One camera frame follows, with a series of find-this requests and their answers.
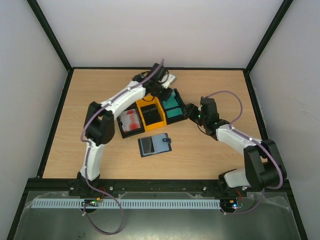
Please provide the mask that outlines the dark blue card holder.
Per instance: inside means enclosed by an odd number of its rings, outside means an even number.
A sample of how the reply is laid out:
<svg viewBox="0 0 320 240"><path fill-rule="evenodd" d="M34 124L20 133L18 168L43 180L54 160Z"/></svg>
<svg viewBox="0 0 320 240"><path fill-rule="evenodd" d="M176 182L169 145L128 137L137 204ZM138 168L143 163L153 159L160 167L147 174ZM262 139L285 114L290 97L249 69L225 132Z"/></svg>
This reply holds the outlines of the dark blue card holder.
<svg viewBox="0 0 320 240"><path fill-rule="evenodd" d="M167 133L152 135L150 137L152 137L152 142L153 142L153 146L154 146L154 153L147 154L147 155L143 155L143 153L142 153L142 150L140 147L140 139L141 138L139 138L137 140L140 156L142 158L172 151L172 146L171 146L172 140Z"/></svg>

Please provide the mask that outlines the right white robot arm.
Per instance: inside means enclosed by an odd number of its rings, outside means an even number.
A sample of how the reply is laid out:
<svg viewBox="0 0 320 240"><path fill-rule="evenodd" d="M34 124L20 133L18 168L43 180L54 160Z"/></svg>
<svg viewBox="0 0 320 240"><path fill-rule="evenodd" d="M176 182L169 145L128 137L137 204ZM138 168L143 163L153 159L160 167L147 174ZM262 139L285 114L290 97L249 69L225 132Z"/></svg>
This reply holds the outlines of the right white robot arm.
<svg viewBox="0 0 320 240"><path fill-rule="evenodd" d="M287 177L280 152L273 140L260 140L248 136L229 121L220 118L213 98L202 98L200 106L187 104L185 118L203 127L204 134L224 143L244 158L244 168L232 169L218 176L218 191L229 196L237 187L261 191L265 188L279 189Z"/></svg>

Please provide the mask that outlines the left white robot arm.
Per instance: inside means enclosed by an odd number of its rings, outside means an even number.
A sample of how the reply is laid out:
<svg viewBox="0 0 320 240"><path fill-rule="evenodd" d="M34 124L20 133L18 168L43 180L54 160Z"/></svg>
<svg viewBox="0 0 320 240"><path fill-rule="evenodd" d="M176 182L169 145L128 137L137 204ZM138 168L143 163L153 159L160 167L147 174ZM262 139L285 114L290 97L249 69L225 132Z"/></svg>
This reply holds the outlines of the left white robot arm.
<svg viewBox="0 0 320 240"><path fill-rule="evenodd" d="M177 77L169 73L163 63L155 63L146 74L138 74L113 97L97 103L93 101L87 110L80 140L86 143L85 157L80 175L87 181L100 176L104 148L115 135L115 120L130 105L151 95L166 101L171 95L170 86Z"/></svg>

